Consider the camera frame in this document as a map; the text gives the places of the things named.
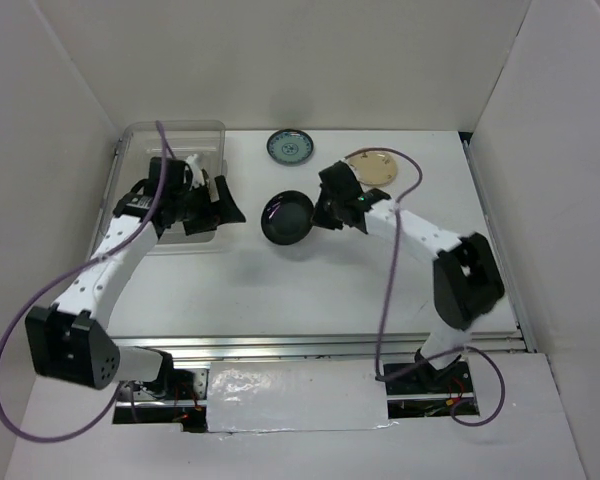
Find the black glossy plate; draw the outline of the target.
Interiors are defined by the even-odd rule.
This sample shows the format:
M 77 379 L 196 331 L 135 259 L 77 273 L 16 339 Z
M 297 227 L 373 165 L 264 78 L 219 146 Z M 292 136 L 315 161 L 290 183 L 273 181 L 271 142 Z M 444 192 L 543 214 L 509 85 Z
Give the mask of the black glossy plate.
M 306 194 L 296 190 L 279 192 L 263 208 L 262 233 L 275 245 L 298 243 L 312 229 L 313 211 L 313 202 Z

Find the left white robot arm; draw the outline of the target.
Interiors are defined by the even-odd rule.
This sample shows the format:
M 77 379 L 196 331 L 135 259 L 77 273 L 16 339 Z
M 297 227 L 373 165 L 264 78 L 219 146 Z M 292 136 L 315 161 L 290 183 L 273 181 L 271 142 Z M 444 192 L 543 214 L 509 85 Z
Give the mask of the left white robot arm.
M 210 178 L 192 158 L 152 158 L 147 178 L 117 202 L 87 267 L 50 306 L 27 313 L 35 372 L 96 390 L 141 382 L 152 397 L 169 397 L 178 377 L 172 355 L 119 347 L 106 331 L 114 307 L 140 262 L 172 226 L 198 235 L 245 220 L 224 176 Z

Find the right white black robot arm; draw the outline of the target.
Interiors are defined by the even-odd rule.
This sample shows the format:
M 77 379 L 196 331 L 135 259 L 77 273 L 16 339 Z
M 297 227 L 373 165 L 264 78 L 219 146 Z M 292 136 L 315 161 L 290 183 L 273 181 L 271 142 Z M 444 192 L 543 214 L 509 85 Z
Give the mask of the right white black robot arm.
M 388 383 L 415 373 L 422 389 L 440 390 L 465 351 L 474 322 L 490 313 L 505 294 L 489 241 L 478 232 L 461 236 L 445 230 L 402 208 L 398 200 L 380 189 L 363 190 L 343 161 L 322 170 L 319 178 L 314 226 L 329 230 L 347 226 L 393 242 L 375 347 L 376 379 Z M 416 351 L 414 364 L 386 373 L 381 366 L 381 350 L 401 252 L 431 267 L 437 320 Z

